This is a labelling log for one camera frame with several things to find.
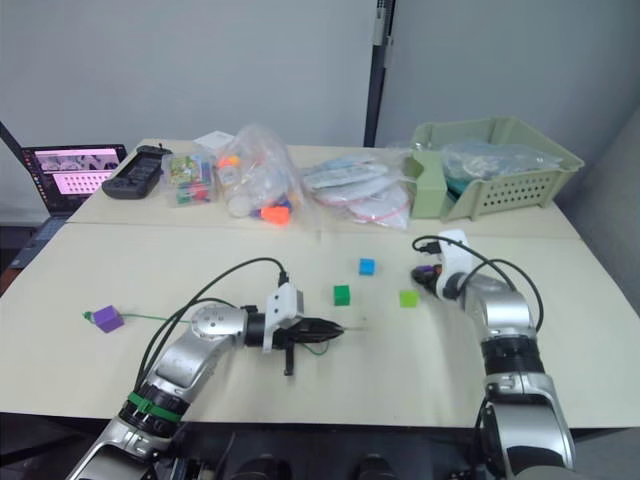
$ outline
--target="purple cube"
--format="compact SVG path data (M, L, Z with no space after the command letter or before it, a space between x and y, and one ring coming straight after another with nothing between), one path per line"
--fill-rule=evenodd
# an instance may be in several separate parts
M93 320L104 333L109 333L110 331L124 325L122 317L118 311L113 308L113 305L109 305L108 307L95 312L93 314Z

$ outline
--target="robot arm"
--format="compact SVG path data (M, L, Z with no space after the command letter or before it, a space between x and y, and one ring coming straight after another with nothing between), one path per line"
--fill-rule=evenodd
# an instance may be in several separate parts
M67 480L154 479L154 461L171 444L182 416L233 348L286 350L285 375L293 373L295 343L335 338L343 329L327 320L305 318L302 293L290 283L267 300L267 312L217 303L199 308L185 331L127 397Z
M468 247L464 233L439 236L452 241L430 243L423 251L437 253L441 263L418 267L412 276L439 298L458 303L476 323L486 372L480 416L488 469L507 479L524 478L533 467L572 469L573 440L540 359L525 298L502 280L480 274L467 279L472 256L457 245Z

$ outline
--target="green band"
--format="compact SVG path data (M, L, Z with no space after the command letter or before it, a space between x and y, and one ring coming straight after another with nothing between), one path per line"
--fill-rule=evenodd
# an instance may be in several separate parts
M182 415L165 410L164 408L155 405L151 400L142 398L137 393L131 392L127 397L127 400L138 407L138 412L150 413L151 415L164 418L165 420L169 420L173 423L178 423L182 419Z

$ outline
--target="plastic bag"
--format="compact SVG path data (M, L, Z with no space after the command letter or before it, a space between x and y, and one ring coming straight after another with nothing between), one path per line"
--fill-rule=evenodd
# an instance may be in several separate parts
M377 223L401 230L406 230L409 226L410 207L409 194L398 183L347 206L358 223Z
M445 176L462 182L558 168L562 161L525 145L492 145L479 140L445 145L440 155Z
M218 180L232 216L280 225L289 221L285 210L313 217L286 145L267 128L247 125L216 156Z
M302 171L303 184L322 205L357 223L406 229L410 198L400 163L407 152L347 155Z

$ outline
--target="laptop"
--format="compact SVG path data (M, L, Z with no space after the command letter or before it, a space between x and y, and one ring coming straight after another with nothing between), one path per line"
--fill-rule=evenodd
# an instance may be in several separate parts
M50 217L9 266L26 267L126 156L119 144L22 148L21 163Z

